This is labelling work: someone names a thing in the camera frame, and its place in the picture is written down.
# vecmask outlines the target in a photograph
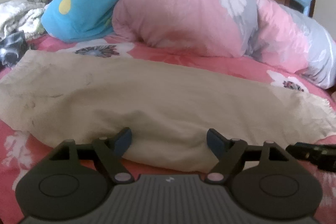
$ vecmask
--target screw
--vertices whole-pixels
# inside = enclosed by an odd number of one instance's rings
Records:
[[[207,179],[213,182],[220,182],[224,179],[221,173],[210,173],[207,175]]]
[[[126,182],[131,180],[132,176],[129,173],[118,173],[114,176],[116,181]]]

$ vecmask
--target black device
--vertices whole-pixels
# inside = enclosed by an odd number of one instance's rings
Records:
[[[129,128],[91,144],[63,141],[18,183],[16,199],[26,216],[20,223],[318,223],[319,182],[274,142],[251,146],[210,129],[207,145],[219,162],[205,180],[141,175],[135,181],[119,162],[131,141]],[[289,151],[309,160],[311,147],[303,146]],[[93,160],[96,170],[80,160]],[[259,164],[243,170],[246,161]]]

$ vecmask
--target round pad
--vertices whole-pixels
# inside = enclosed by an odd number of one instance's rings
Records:
[[[25,175],[16,188],[22,212],[42,220],[85,215],[104,200],[108,183],[95,170],[67,161],[48,161]]]
[[[260,180],[260,189],[270,196],[285,198],[299,190],[299,183],[288,176],[270,175]]]
[[[61,198],[71,195],[79,186],[79,181],[71,175],[58,174],[41,181],[40,191],[47,196]]]
[[[244,170],[232,181],[233,197],[241,207],[268,219],[313,215],[322,196],[318,181],[310,174],[281,173],[267,174],[258,166]]]

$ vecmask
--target white flower print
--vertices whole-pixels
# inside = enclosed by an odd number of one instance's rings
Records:
[[[274,80],[271,83],[272,86],[280,86],[283,88],[299,90],[299,91],[309,93],[307,87],[295,77],[292,77],[292,76],[285,77],[281,73],[271,71],[271,70],[268,70],[267,74]]]
[[[321,171],[317,171],[314,173],[314,176],[319,178],[319,181],[323,186],[323,197],[320,206],[322,208],[332,207],[336,198],[336,188],[332,187],[336,182],[336,174],[323,173],[323,176],[321,177]]]
[[[115,55],[112,55],[112,57],[129,57],[132,58],[128,52],[134,48],[134,43],[131,42],[122,42],[122,43],[107,43],[105,39],[99,38],[94,39],[86,42],[78,42],[74,47],[67,48],[63,50],[59,50],[57,52],[77,52],[81,53],[85,52],[87,55],[94,55],[97,56],[97,51],[100,50],[100,48],[104,48],[103,46],[107,47],[110,46],[113,48],[113,51],[116,53]]]
[[[220,0],[220,3],[232,18],[241,15],[247,6],[246,0]]]
[[[4,147],[8,153],[6,155],[7,157],[1,163],[7,167],[10,167],[11,163],[16,163],[20,170],[20,173],[13,182],[13,191],[33,163],[31,152],[26,148],[29,135],[28,132],[16,131],[14,135],[9,135],[4,143]]]

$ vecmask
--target yellow spot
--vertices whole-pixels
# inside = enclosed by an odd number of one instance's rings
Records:
[[[62,0],[58,10],[62,15],[66,15],[71,9],[71,0]]]
[[[105,26],[111,25],[112,24],[112,17],[108,18],[107,21],[105,22]]]

